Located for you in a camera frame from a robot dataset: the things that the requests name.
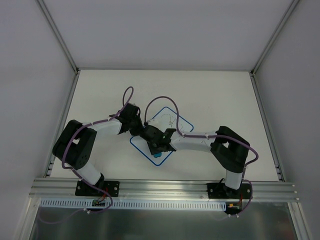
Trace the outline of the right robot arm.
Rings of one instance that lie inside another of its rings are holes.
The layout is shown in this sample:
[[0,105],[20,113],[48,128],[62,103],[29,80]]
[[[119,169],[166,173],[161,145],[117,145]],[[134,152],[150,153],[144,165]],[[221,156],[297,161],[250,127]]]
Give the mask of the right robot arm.
[[219,194],[229,199],[240,196],[245,163],[250,144],[226,126],[220,126],[215,132],[192,133],[168,128],[161,131],[155,126],[147,125],[139,136],[146,141],[152,155],[182,150],[208,152],[225,169]]

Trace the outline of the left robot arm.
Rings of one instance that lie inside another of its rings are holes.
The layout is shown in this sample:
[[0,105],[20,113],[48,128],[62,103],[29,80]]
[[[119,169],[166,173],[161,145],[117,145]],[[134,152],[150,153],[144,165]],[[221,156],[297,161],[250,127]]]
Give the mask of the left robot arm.
[[64,169],[79,175],[77,196],[100,197],[108,191],[108,187],[104,175],[89,161],[95,141],[127,131],[136,136],[142,129],[140,108],[128,103],[119,114],[110,115],[105,120],[87,124],[70,120],[54,144],[52,154],[61,160]]

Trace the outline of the blue-framed small whiteboard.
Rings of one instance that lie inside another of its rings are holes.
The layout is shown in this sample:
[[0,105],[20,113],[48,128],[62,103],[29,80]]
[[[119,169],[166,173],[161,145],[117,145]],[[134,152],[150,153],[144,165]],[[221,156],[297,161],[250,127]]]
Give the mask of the blue-framed small whiteboard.
[[[157,119],[159,121],[159,125],[156,127],[164,132],[166,129],[176,128],[177,113],[168,106],[165,106],[151,119]],[[179,116],[178,126],[181,132],[192,132],[194,130],[193,124],[182,116]],[[173,151],[162,152],[161,157],[154,158],[150,153],[148,144],[141,137],[132,136],[129,142],[140,154],[142,154],[156,167],[161,166],[174,153]]]

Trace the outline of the blue foam whiteboard eraser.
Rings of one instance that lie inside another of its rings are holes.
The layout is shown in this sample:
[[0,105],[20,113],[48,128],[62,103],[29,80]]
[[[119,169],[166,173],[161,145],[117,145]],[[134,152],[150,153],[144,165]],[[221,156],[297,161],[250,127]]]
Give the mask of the blue foam whiteboard eraser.
[[153,155],[154,158],[159,158],[159,157],[161,157],[161,156],[162,156],[162,153],[161,153],[161,152],[160,152],[160,153],[156,153],[156,154]]

